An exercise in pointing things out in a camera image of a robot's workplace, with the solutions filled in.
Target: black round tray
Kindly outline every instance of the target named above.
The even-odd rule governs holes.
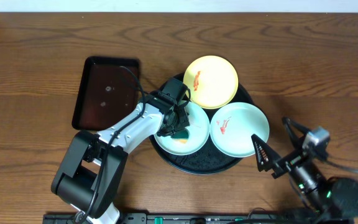
[[[183,81],[184,75],[184,73],[181,73],[175,75],[174,78]],[[244,102],[254,105],[248,92],[240,83],[236,95],[229,103],[234,102]],[[218,109],[203,110],[208,115],[209,121],[212,120],[212,117],[218,111]],[[186,156],[176,156],[163,150],[156,142],[153,135],[150,136],[150,141],[163,160],[173,167],[191,174],[215,174],[222,172],[236,165],[242,159],[231,157],[221,152],[212,142],[211,136],[208,137],[208,140],[201,149]]]

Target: wood grain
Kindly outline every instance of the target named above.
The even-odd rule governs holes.
[[[358,167],[358,14],[0,13],[0,223],[73,212],[50,184],[76,133],[71,118],[90,55],[139,58],[146,91],[200,56],[225,57],[268,116],[268,143],[281,155],[292,150],[285,115],[328,129],[329,153]],[[358,179],[318,165],[327,177]],[[190,175],[166,164],[149,140],[129,156],[114,203],[154,213],[301,205],[288,179],[259,173],[254,157]]]

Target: red fish design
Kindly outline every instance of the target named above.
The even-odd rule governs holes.
[[[194,91],[197,91],[197,88],[198,88],[198,79],[201,75],[201,71],[198,71],[197,72],[197,75],[194,77],[194,83],[193,83],[193,87],[194,87]]]
[[[221,132],[222,132],[222,134],[225,133],[226,127],[227,127],[228,122],[230,121],[230,118],[231,118],[231,117],[229,117],[227,120],[223,120],[223,124],[222,124],[222,126],[221,126]]]

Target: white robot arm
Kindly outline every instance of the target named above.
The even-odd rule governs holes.
[[[150,135],[171,136],[189,125],[186,103],[179,105],[186,91],[186,85],[172,78],[114,126],[96,134],[76,134],[52,182],[52,192],[79,211],[75,222],[117,222],[119,212],[112,200],[128,154]],[[83,167],[83,161],[99,165],[99,173]]]

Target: black tray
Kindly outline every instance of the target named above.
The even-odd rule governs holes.
[[[129,85],[136,86],[136,82],[120,66],[130,69],[139,79],[137,59],[90,56],[85,60],[71,122],[73,128],[105,130],[135,109],[138,93]]]
[[[184,75],[184,73],[181,73],[179,75],[175,75],[174,78],[183,81]],[[254,105],[254,102],[248,92],[240,83],[236,95],[229,103],[234,102],[244,102]],[[212,120],[212,117],[218,111],[218,109],[203,110],[208,115],[209,121]],[[200,150],[186,156],[176,156],[170,154],[159,146],[153,135],[149,138],[155,150],[163,160],[171,164],[173,167],[191,174],[215,174],[222,172],[236,165],[242,159],[231,157],[221,152],[212,142],[211,136],[208,137],[205,145]]]

